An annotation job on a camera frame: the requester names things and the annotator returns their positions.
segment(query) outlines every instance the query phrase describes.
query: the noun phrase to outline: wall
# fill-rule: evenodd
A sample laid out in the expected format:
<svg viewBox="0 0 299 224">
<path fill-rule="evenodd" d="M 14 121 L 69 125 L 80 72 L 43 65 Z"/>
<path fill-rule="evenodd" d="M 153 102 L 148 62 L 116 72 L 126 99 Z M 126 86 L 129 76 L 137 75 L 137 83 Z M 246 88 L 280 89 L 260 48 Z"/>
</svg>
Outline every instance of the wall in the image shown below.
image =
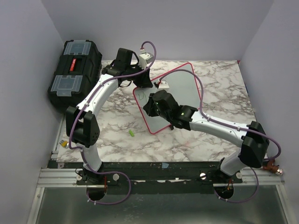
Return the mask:
<svg viewBox="0 0 299 224">
<path fill-rule="evenodd" d="M 278 164 L 285 171 L 286 189 L 296 212 L 299 211 L 298 9 L 298 0 L 275 0 L 240 63 L 257 119 L 282 146 Z M 276 150 L 272 145 L 271 154 Z"/>
<path fill-rule="evenodd" d="M 61 116 L 46 96 L 63 42 L 40 0 L 1 1 L 0 223 L 26 223 Z"/>
<path fill-rule="evenodd" d="M 158 59 L 240 59 L 273 0 L 42 0 L 64 41 L 90 39 L 103 58 L 156 44 Z"/>
</svg>

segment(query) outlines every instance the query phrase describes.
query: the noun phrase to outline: marble surface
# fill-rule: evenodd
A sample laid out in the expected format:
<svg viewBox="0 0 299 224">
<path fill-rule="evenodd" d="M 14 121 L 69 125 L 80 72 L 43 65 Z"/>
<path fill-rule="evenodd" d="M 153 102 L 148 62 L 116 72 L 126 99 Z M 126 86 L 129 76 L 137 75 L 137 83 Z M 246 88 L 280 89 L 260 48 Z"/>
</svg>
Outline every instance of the marble surface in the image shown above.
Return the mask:
<svg viewBox="0 0 299 224">
<path fill-rule="evenodd" d="M 151 78 L 184 63 L 156 61 Z M 249 124 L 255 120 L 237 61 L 191 63 L 204 85 L 203 111 L 240 123 Z M 101 131 L 97 147 L 103 161 L 219 161 L 236 151 L 233 144 L 201 132 L 166 128 L 156 135 L 150 134 L 133 97 L 134 88 L 133 84 L 118 88 L 97 117 Z M 63 129 L 62 139 L 68 140 L 65 125 Z M 60 145 L 58 150 L 58 162 L 82 162 L 78 150 Z"/>
</svg>

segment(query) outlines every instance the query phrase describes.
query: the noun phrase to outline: red edge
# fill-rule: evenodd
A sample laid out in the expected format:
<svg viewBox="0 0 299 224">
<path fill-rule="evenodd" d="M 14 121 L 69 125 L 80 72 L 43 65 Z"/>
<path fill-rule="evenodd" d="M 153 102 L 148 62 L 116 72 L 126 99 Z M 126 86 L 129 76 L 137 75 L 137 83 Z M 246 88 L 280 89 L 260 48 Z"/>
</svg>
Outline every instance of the red edge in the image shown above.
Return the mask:
<svg viewBox="0 0 299 224">
<path fill-rule="evenodd" d="M 172 70 L 170 70 L 170 71 L 174 71 L 174 70 L 176 70 L 176 69 L 179 69 L 179 68 L 181 68 L 181 67 L 183 67 L 184 65 L 187 65 L 187 64 L 191 65 L 192 72 L 194 73 L 193 65 L 192 65 L 190 62 L 187 62 L 187 63 L 185 63 L 185 64 L 182 64 L 182 65 L 180 65 L 180 66 L 178 66 L 178 67 L 176 67 L 176 68 L 174 68 L 174 69 L 172 69 Z M 154 81 L 154 80 L 160 78 L 161 76 L 165 75 L 166 73 L 163 73 L 162 75 L 157 76 L 156 78 L 152 79 L 151 81 Z M 194 80 L 195 80 L 196 87 L 197 87 L 197 91 L 198 91 L 198 95 L 199 95 L 199 98 L 200 98 L 199 87 L 198 87 L 197 80 L 196 80 L 195 77 L 194 77 Z M 133 89 L 133 96 L 134 96 L 135 101 L 136 101 L 136 103 L 137 103 L 137 105 L 138 105 L 138 108 L 139 108 L 139 110 L 140 110 L 140 113 L 141 113 L 141 115 L 142 115 L 142 117 L 143 117 L 143 120 L 144 120 L 144 122 L 145 122 L 145 125 L 146 125 L 146 127 L 148 128 L 149 133 L 151 133 L 151 134 L 157 134 L 158 132 L 160 132 L 160 131 L 162 131 L 162 130 L 168 128 L 170 125 L 168 125 L 168 126 L 162 128 L 162 129 L 160 129 L 160 130 L 158 130 L 158 131 L 156 131 L 156 132 L 154 132 L 154 133 L 150 131 L 150 128 L 149 128 L 149 126 L 148 126 L 148 123 L 146 123 L 146 120 L 145 120 L 145 117 L 144 117 L 143 112 L 142 112 L 142 110 L 141 110 L 141 107 L 139 106 L 138 101 L 137 101 L 137 98 L 136 98 L 136 96 L 135 96 L 135 90 L 136 90 L 136 89 L 137 89 L 137 87 L 135 87 L 135 88 Z"/>
</svg>

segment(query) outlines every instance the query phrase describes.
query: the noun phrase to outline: reddish brown connector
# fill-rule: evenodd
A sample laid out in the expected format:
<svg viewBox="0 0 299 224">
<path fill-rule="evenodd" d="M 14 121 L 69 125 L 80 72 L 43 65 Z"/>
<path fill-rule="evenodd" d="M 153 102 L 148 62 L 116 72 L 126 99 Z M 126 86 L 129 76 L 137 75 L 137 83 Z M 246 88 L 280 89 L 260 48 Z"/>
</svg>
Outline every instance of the reddish brown connector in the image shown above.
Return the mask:
<svg viewBox="0 0 299 224">
<path fill-rule="evenodd" d="M 280 169 L 278 166 L 274 165 L 275 160 L 270 160 L 267 165 L 263 166 L 264 170 L 268 170 L 271 173 L 277 174 L 277 175 L 282 175 L 283 171 Z"/>
</svg>

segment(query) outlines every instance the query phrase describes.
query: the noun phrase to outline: black plastic case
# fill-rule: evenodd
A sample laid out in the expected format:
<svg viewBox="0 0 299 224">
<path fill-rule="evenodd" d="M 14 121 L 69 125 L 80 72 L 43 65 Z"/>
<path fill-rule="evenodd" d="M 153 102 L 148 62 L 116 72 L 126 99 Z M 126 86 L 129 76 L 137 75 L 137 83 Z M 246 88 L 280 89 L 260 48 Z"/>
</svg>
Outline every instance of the black plastic case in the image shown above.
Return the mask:
<svg viewBox="0 0 299 224">
<path fill-rule="evenodd" d="M 101 61 L 94 42 L 66 41 L 48 88 L 51 103 L 63 112 L 68 106 L 76 107 L 99 80 Z"/>
</svg>

